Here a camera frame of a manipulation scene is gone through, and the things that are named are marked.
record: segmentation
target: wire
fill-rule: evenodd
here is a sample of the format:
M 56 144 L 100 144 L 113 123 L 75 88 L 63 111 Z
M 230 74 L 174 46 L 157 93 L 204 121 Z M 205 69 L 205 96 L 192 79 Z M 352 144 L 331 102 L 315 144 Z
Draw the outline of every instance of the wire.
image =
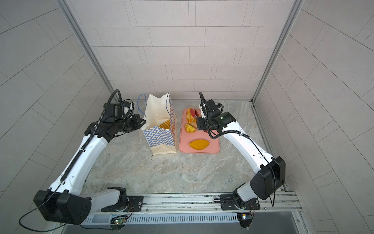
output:
M 34 210 L 36 210 L 36 209 L 38 209 L 39 207 L 41 207 L 42 205 L 44 205 L 47 201 L 49 201 L 49 199 L 50 199 L 50 198 L 55 194 L 55 192 L 58 190 L 58 188 L 59 188 L 60 186 L 61 186 L 61 184 L 59 184 L 59 185 L 57 186 L 57 189 L 56 189 L 56 190 L 51 194 L 51 196 L 49 196 L 49 198 L 48 198 L 45 202 L 43 202 L 40 206 L 38 206 L 37 208 L 33 209 L 32 211 L 27 212 L 26 214 L 22 215 L 21 218 L 19 218 L 18 223 L 21 225 L 21 227 L 26 228 L 27 230 L 30 230 L 30 231 L 38 232 L 38 233 L 46 233 L 46 232 L 50 232 L 50 231 L 56 230 L 56 229 L 58 229 L 58 228 L 62 228 L 63 226 L 66 225 L 66 224 L 63 224 L 63 225 L 61 225 L 61 226 L 59 226 L 59 227 L 57 227 L 57 228 L 54 228 L 54 229 L 50 229 L 50 230 L 46 230 L 46 231 L 39 231 L 39 230 L 34 230 L 34 229 L 31 229 L 31 228 L 28 228 L 28 227 L 24 226 L 24 225 L 21 223 L 21 220 L 22 220 L 23 217 L 25 217 L 26 215 L 30 214 L 30 213 L 33 212 Z

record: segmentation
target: gray tile wall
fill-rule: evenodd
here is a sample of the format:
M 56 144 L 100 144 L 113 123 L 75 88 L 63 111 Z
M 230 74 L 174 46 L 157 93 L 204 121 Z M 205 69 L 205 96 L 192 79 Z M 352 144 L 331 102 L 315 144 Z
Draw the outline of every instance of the gray tile wall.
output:
M 109 91 L 54 0 L 0 2 L 0 229 L 66 167 Z M 49 229 L 39 211 L 26 226 Z
M 373 15 L 305 0 L 255 103 L 314 233 L 374 231 Z
M 123 97 L 250 99 L 293 1 L 67 3 Z

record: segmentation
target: wall tile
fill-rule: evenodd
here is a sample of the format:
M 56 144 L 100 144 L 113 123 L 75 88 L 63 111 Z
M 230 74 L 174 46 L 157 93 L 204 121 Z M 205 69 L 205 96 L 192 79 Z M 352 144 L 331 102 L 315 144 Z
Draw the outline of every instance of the wall tile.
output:
M 43 95 L 44 91 L 24 72 L 0 86 L 0 137 Z
M 340 182 L 321 187 L 318 191 L 339 233 L 370 233 L 364 219 L 350 199 L 350 195 L 348 195 Z M 347 210 L 349 210 L 351 216 L 349 222 L 344 218 L 344 212 Z
M 374 80 L 362 79 L 374 73 L 374 51 L 336 29 L 329 29 L 313 54 L 359 97 L 374 87 Z
M 58 161 L 83 118 L 84 115 L 70 104 L 39 145 L 37 152 Z
M 283 27 L 259 27 L 253 46 L 273 47 L 278 41 Z
M 173 80 L 210 80 L 211 65 L 172 65 Z
M 83 83 L 70 68 L 43 94 L 38 102 L 54 116 L 60 118 L 82 87 Z
M 255 66 L 218 65 L 216 80 L 249 80 Z
M 72 4 L 82 26 L 130 25 L 123 1 L 73 0 Z
M 198 91 L 227 91 L 228 80 L 196 80 L 195 90 Z
M 149 27 L 153 46 L 204 46 L 204 27 Z
M 188 1 L 132 1 L 138 26 L 188 26 Z
M 51 28 L 60 42 L 73 34 L 73 31 L 60 9 L 48 12 L 43 15 L 43 19 L 47 22 L 49 28 Z
M 0 225 L 4 233 L 14 233 L 18 227 L 18 219 L 27 212 L 33 197 L 47 180 L 51 169 L 27 161 L 25 166 L 13 180 L 0 198 Z
M 167 80 L 164 65 L 128 65 L 133 80 Z
M 374 230 L 374 215 L 363 217 L 370 230 Z
M 332 219 L 314 221 L 317 231 L 338 231 Z
M 103 65 L 102 68 L 108 80 L 129 80 L 122 65 Z
M 272 73 L 280 86 L 284 89 L 293 75 L 294 70 L 288 65 L 284 58 L 279 55 L 272 68 Z
M 374 111 L 322 63 L 305 84 L 350 139 L 374 127 Z
M 3 31 L 7 31 L 12 28 L 12 26 L 0 15 L 0 28 Z
M 85 50 L 83 49 L 75 34 L 71 35 L 68 39 L 70 43 L 73 45 L 74 49 L 77 51 L 79 57 L 82 57 L 86 54 Z
M 232 65 L 235 52 L 235 47 L 196 47 L 196 64 Z
M 308 49 L 324 24 L 321 20 L 301 10 L 289 34 Z
M 240 65 L 266 65 L 273 52 L 273 47 L 244 47 Z
M 52 29 L 48 26 L 47 22 L 43 19 L 43 16 L 39 16 L 38 18 L 36 18 L 36 21 L 38 21 L 39 25 L 43 28 L 44 32 L 48 35 L 48 37 L 51 39 L 53 44 L 57 45 L 58 43 L 60 43 L 56 35 L 53 33 Z
M 364 96 L 361 97 L 366 104 L 371 105 L 374 103 L 374 88 L 367 92 Z
M 86 114 L 82 123 L 79 125 L 76 131 L 76 134 L 80 137 L 84 137 L 85 131 L 87 130 L 88 126 L 92 122 L 96 122 L 100 118 L 102 110 L 103 110 L 103 103 L 100 101 L 100 99 L 96 99 L 94 103 L 92 104 L 91 108 L 88 110 L 88 113 Z
M 373 8 L 374 2 L 366 0 L 318 1 L 311 14 L 354 38 L 373 16 Z
M 291 36 L 287 37 L 280 54 L 303 81 L 318 63 L 318 60 Z
M 104 46 L 152 46 L 148 27 L 96 26 Z
M 249 25 L 283 27 L 292 5 L 289 1 L 257 1 Z
M 323 127 L 321 130 L 319 130 L 316 134 L 313 135 L 314 139 L 318 143 L 323 138 L 327 137 L 330 133 L 335 131 L 339 128 L 339 125 L 335 122 L 335 120 L 332 120 L 330 123 L 328 123 L 325 127 Z
M 331 219 L 301 157 L 289 163 L 300 193 L 313 221 Z
M 57 122 L 57 117 L 54 116 L 51 112 L 49 112 L 44 106 L 42 106 L 39 102 L 35 102 L 34 105 L 31 107 L 34 111 L 38 112 L 41 116 L 46 118 L 52 124 Z
M 269 95 L 277 108 L 282 121 L 286 121 L 287 117 L 294 111 L 295 107 L 292 105 L 278 81 L 274 81 L 274 84 L 269 91 Z
M 53 46 L 36 20 L 8 30 L 0 34 L 0 71 L 11 78 Z
M 196 1 L 188 1 L 188 25 L 196 26 Z
M 114 80 L 114 85 L 121 92 L 134 91 L 150 92 L 148 82 L 146 80 Z
M 361 29 L 361 31 L 355 37 L 355 40 L 359 43 L 363 43 L 374 31 L 374 17 L 371 17 L 369 22 Z
M 145 47 L 148 64 L 190 64 L 188 47 Z
M 321 31 L 319 31 L 317 37 L 314 39 L 312 45 L 308 49 L 308 51 L 310 53 L 314 53 L 314 51 L 316 50 L 317 46 L 321 43 L 322 39 L 325 37 L 326 33 L 328 32 L 328 30 L 330 28 L 331 28 L 331 26 L 328 25 L 328 24 L 324 24 L 322 26 Z
M 81 26 L 80 29 L 90 46 L 103 46 L 94 26 Z
M 242 56 L 243 47 L 237 47 L 233 65 L 239 65 L 240 57 Z
M 82 104 L 74 98 L 73 101 L 71 102 L 83 115 L 87 114 L 87 110 L 82 106 Z
M 189 80 L 154 80 L 153 81 L 155 92 L 178 92 L 189 91 Z
M 12 27 L 15 27 L 57 8 L 57 4 L 49 0 L 22 0 L 18 2 L 4 0 L 1 2 L 0 14 Z
M 103 88 L 104 83 L 102 82 L 99 75 L 96 73 L 79 91 L 79 93 L 76 96 L 76 99 L 79 101 L 80 104 L 83 105 L 83 107 L 86 110 L 89 110 Z
M 52 170 L 53 170 L 53 168 L 55 168 L 55 166 L 57 164 L 56 161 L 54 161 L 54 160 L 36 152 L 36 151 L 33 153 L 33 155 L 31 155 L 30 160 L 34 161 L 34 162 L 37 162 L 37 163 L 39 163 L 43 166 L 46 166 L 46 167 L 48 167 Z
M 205 46 L 252 46 L 257 30 L 257 27 L 206 27 Z
M 318 143 L 361 215 L 372 215 L 374 170 L 339 128 Z
M 252 99 L 255 92 L 238 92 L 236 99 Z
M 231 91 L 254 92 L 257 89 L 258 80 L 234 80 Z
M 137 26 L 137 20 L 135 18 L 134 11 L 132 10 L 132 4 L 130 0 L 125 0 L 123 1 L 125 7 L 126 7 L 126 13 L 127 16 L 129 17 L 130 25 L 131 26 Z
M 29 109 L 1 138 L 0 191 L 7 189 L 52 126 L 36 111 Z
M 374 167 L 374 128 L 363 133 L 362 135 L 356 137 L 352 140 L 352 143 L 357 147 L 363 157 L 368 161 L 368 163 Z
M 272 146 L 274 156 L 275 157 L 282 157 L 282 158 L 284 158 L 284 154 L 283 154 L 282 148 L 280 147 L 280 144 L 278 142 L 277 136 L 275 136 L 275 133 L 274 133 L 274 130 L 273 130 L 272 127 L 269 128 L 269 130 L 267 131 L 267 135 L 269 137 L 270 144 Z
M 142 64 L 137 47 L 95 47 L 103 65 Z
M 314 184 L 316 185 L 316 188 L 320 188 L 337 181 L 339 181 L 339 178 L 336 176 L 334 171 L 324 174 L 323 176 L 317 177 L 313 180 Z
M 300 116 L 297 116 L 288 126 L 287 130 L 291 135 L 297 150 L 303 159 L 306 168 L 312 179 L 332 171 L 326 157 L 318 147 L 317 142 L 310 134 Z
M 197 1 L 196 26 L 243 25 L 246 1 Z
M 278 138 L 284 155 L 289 155 L 296 149 L 296 147 L 277 110 L 274 110 L 273 114 L 269 117 L 269 121 L 272 124 L 274 133 Z
M 79 56 L 69 40 L 65 40 L 28 65 L 24 72 L 47 91 Z
M 332 117 L 300 78 L 296 78 L 287 96 L 312 135 L 331 122 Z

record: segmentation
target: mango slice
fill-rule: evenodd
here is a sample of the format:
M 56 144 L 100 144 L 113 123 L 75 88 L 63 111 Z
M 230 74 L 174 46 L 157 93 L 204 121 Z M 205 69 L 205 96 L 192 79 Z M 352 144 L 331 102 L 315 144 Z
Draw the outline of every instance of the mango slice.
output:
M 197 139 L 190 143 L 190 146 L 197 150 L 205 149 L 209 145 L 209 141 L 204 139 Z
M 167 121 L 163 122 L 159 125 L 159 127 L 163 129 L 170 129 L 170 120 L 168 119 Z
M 193 126 L 194 128 L 197 128 L 196 118 L 197 116 L 195 110 L 193 108 L 188 108 L 186 113 L 186 120 L 187 123 Z
M 186 124 L 186 125 L 184 126 L 184 129 L 185 129 L 186 132 L 188 132 L 188 133 L 194 133 L 194 132 L 196 132 L 196 129 L 195 129 L 194 127 L 192 127 L 191 125 L 189 125 L 189 124 Z

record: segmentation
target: metal base plate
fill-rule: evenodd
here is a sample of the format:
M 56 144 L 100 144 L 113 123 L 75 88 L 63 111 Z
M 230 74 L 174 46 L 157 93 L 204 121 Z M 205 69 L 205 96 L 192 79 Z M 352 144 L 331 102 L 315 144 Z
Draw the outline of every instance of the metal base plate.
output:
M 133 212 L 139 212 L 141 210 L 141 207 L 143 205 L 143 196 L 127 196 L 129 198 L 129 203 L 131 202 L 134 210 Z M 130 208 L 131 211 L 131 205 L 127 206 L 124 210 L 121 212 L 127 212 L 127 210 Z M 111 207 L 104 207 L 101 209 L 101 212 L 118 212 L 118 210 L 115 210 Z
M 228 201 L 221 201 L 221 209 L 222 210 L 251 210 L 253 208 L 255 210 L 259 210 L 260 209 L 260 204 L 259 204 L 257 198 L 253 198 L 253 199 L 249 200 L 249 203 L 252 205 L 253 208 L 251 206 L 247 206 L 244 209 L 239 209 L 238 207 L 236 207 L 234 201 L 230 201 L 230 200 L 233 199 L 233 195 L 232 194 L 230 194 L 230 195 L 222 194 L 222 195 L 220 195 L 220 199 L 228 200 Z

